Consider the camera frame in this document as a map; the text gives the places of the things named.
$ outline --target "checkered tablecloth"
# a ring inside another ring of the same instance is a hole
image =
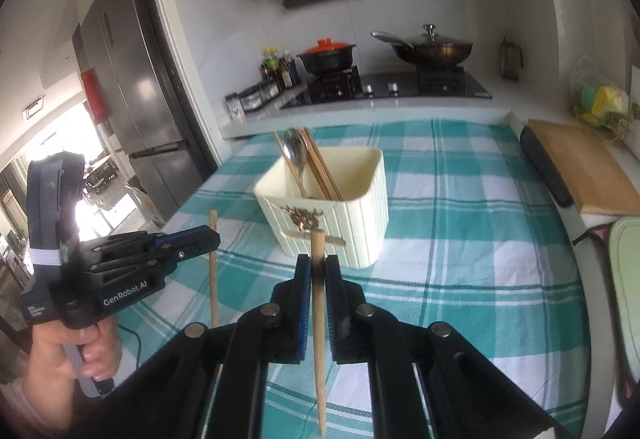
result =
[[[383,150],[389,224],[372,267],[344,269],[367,299],[399,320],[454,326],[579,437],[588,396],[589,336],[577,265],[540,177],[509,127],[430,121],[312,130],[319,146]],[[208,224],[218,209],[222,324],[292,278],[252,193],[278,157],[254,137],[172,217],[166,231]],[[167,287],[120,315],[142,336],[143,359],[191,321],[209,323],[207,257],[180,265]],[[135,355],[137,343],[122,336]],[[326,352],[328,436],[372,436],[366,365]],[[312,355],[272,365],[262,437],[319,436]]]

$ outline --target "gas stove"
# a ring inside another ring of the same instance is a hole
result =
[[[446,70],[418,67],[416,72],[360,76],[358,68],[353,66],[345,71],[330,73],[307,82],[307,89],[281,108],[413,96],[492,98],[492,95],[462,67]]]

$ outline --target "metal screw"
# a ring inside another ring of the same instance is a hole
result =
[[[360,304],[356,307],[356,313],[360,316],[373,316],[373,313],[376,312],[376,308],[371,304]]]
[[[436,322],[431,324],[431,332],[440,338],[446,338],[451,334],[453,329],[449,324],[444,322]]]
[[[206,330],[207,328],[204,325],[193,323],[185,327],[184,334],[188,338],[200,338],[204,334],[204,331]]]
[[[280,306],[278,304],[265,304],[260,307],[260,312],[265,316],[277,316],[280,312]]]

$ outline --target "utensil holder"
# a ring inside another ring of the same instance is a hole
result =
[[[337,255],[341,266],[369,267],[380,255],[389,220],[382,152],[366,146],[324,147],[320,153],[343,202],[325,200],[308,167],[302,182],[310,198],[303,199],[283,158],[257,182],[255,197],[287,255],[310,255],[310,232],[319,228],[327,254]]]

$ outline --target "orange pot lid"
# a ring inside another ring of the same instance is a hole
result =
[[[322,53],[323,51],[344,49],[345,47],[353,47],[353,45],[345,44],[344,42],[334,42],[330,38],[321,38],[318,40],[318,45],[310,47],[303,54]]]

